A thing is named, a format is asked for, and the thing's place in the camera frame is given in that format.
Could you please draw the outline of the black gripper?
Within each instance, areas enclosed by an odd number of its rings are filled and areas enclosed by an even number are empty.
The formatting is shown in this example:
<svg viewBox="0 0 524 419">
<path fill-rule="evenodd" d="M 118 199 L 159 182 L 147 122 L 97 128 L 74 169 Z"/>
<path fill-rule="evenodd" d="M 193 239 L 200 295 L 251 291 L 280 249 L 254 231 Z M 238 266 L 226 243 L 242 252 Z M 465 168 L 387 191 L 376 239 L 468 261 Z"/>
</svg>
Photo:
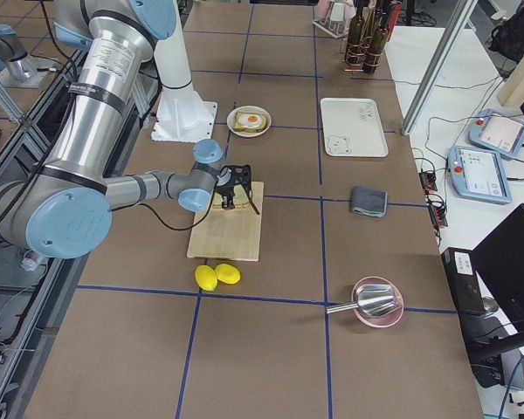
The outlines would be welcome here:
<svg viewBox="0 0 524 419">
<path fill-rule="evenodd" d="M 223 210 L 234 210 L 234 189 L 240 186 L 245 192 L 248 201 L 252 199 L 252 168 L 246 164 L 226 165 L 222 171 L 215 187 L 215 192 L 222 197 L 221 208 Z"/>
</svg>

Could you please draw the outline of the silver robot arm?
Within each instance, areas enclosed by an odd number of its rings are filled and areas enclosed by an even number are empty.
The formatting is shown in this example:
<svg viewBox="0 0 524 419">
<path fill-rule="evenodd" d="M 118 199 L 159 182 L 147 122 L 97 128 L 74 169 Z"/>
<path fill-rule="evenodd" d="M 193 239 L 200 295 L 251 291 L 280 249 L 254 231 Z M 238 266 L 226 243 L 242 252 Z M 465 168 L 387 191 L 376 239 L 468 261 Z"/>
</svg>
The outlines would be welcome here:
<svg viewBox="0 0 524 419">
<path fill-rule="evenodd" d="M 174 1 L 62 1 L 58 38 L 86 52 L 61 131 L 22 181 L 0 187 L 0 240 L 48 258 L 86 255 L 106 237 L 115 210 L 167 197 L 205 213 L 214 196 L 232 208 L 235 188 L 250 186 L 247 166 L 228 164 L 214 141 L 217 106 L 192 85 Z M 154 61 L 162 95 L 154 136 L 193 144 L 186 175 L 150 171 L 105 177 L 141 66 Z"/>
<path fill-rule="evenodd" d="M 33 57 L 13 28 L 0 24 L 0 82 L 4 86 L 38 88 L 47 74 L 57 70 L 54 59 Z"/>
</svg>

